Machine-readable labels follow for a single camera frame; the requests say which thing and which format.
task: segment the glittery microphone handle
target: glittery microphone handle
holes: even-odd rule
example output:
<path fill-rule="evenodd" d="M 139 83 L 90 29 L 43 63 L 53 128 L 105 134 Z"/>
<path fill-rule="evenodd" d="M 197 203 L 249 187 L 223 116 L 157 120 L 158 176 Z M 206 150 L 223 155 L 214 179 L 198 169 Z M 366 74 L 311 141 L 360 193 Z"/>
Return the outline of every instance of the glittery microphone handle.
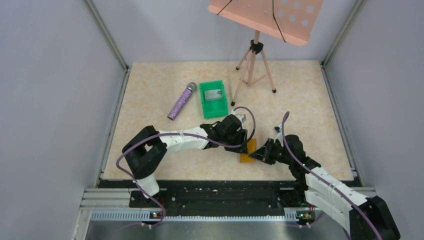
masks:
<path fill-rule="evenodd" d="M 191 95 L 192 91 L 188 88 L 186 88 L 184 92 L 182 92 L 182 95 L 179 97 L 178 101 L 176 101 L 175 105 L 168 114 L 169 119 L 174 120 L 177 117 L 177 115 L 181 112 L 181 109 L 183 109 L 184 105 L 187 103 Z"/>

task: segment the pink board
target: pink board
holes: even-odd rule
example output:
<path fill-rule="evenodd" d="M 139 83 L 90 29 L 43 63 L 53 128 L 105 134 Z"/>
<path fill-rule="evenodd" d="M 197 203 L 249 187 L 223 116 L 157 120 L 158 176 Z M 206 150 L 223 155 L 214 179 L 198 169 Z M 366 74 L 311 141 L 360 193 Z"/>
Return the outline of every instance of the pink board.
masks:
<path fill-rule="evenodd" d="M 208 10 L 281 40 L 284 37 L 288 43 L 302 46 L 309 41 L 323 1 L 210 0 Z M 273 5 L 276 21 L 273 18 Z"/>

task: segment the microphone head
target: microphone head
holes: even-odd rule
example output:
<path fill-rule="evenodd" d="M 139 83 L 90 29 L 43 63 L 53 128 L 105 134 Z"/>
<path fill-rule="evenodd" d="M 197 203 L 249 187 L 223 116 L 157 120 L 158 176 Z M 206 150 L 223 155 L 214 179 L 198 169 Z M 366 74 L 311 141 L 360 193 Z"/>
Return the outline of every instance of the microphone head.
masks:
<path fill-rule="evenodd" d="M 190 89 L 191 92 L 193 93 L 194 91 L 196 91 L 196 89 L 198 88 L 198 86 L 196 85 L 196 83 L 190 82 L 189 84 L 187 84 L 187 88 Z"/>

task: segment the tripod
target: tripod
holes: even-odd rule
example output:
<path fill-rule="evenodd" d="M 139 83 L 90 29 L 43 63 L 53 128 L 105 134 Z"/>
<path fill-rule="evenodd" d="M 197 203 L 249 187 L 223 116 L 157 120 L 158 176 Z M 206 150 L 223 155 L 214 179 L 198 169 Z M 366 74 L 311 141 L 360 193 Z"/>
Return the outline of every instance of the tripod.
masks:
<path fill-rule="evenodd" d="M 231 106 L 234 106 L 236 104 L 237 95 L 239 95 L 239 91 L 240 91 L 240 87 L 242 86 L 242 83 L 245 83 L 248 87 L 250 87 L 253 84 L 257 83 L 259 80 L 265 78 L 267 75 L 268 75 L 269 82 L 271 83 L 272 92 L 273 93 L 277 92 L 276 87 L 274 86 L 273 77 L 271 76 L 270 68 L 268 67 L 267 58 L 265 57 L 265 52 L 263 50 L 264 44 L 259 42 L 260 33 L 261 32 L 258 30 L 255 31 L 254 39 L 250 41 L 250 47 L 247 49 L 246 53 L 244 54 L 238 66 L 235 67 L 236 70 L 239 70 L 243 62 L 246 60 L 246 65 L 245 65 L 245 68 L 243 69 L 243 72 L 241 73 L 241 77 L 237 85 L 237 90 L 235 91 L 234 97 L 232 98 Z M 262 55 L 262 60 L 266 68 L 266 74 L 252 82 L 253 68 L 255 67 L 256 55 L 259 53 Z M 249 73 L 248 73 L 248 77 L 246 81 L 244 78 L 247 71 L 249 71 Z"/>

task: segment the beige tabletop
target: beige tabletop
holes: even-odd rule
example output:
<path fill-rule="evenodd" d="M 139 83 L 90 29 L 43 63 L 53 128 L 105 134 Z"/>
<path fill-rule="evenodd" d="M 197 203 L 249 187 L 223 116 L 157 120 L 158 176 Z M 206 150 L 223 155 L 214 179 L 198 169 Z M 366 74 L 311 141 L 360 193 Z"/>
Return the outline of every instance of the beige tabletop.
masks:
<path fill-rule="evenodd" d="M 296 134 L 303 142 L 306 154 L 319 162 L 339 180 L 352 180 L 336 117 L 318 61 L 269 61 L 269 68 L 277 92 L 271 91 L 268 78 L 253 86 L 241 86 L 236 106 L 252 110 L 256 119 L 257 147 L 274 138 L 274 126 L 281 123 L 286 111 L 290 117 L 286 134 Z M 103 179 L 129 179 L 116 168 L 122 148 L 145 126 L 156 130 L 176 131 L 214 123 L 224 117 L 204 119 L 199 91 L 195 91 L 174 121 L 167 115 L 187 83 L 222 80 L 230 102 L 237 88 L 241 70 L 237 62 L 155 62 L 134 63 L 126 86 Z M 265 74 L 265 67 L 257 61 L 254 77 Z M 245 110 L 247 121 L 243 128 L 250 134 L 253 124 Z M 125 160 L 121 165 L 128 169 Z M 282 163 L 267 165 L 262 162 L 239 163 L 239 155 L 223 147 L 191 149 L 166 154 L 156 169 L 158 180 L 293 180 L 288 167 Z"/>

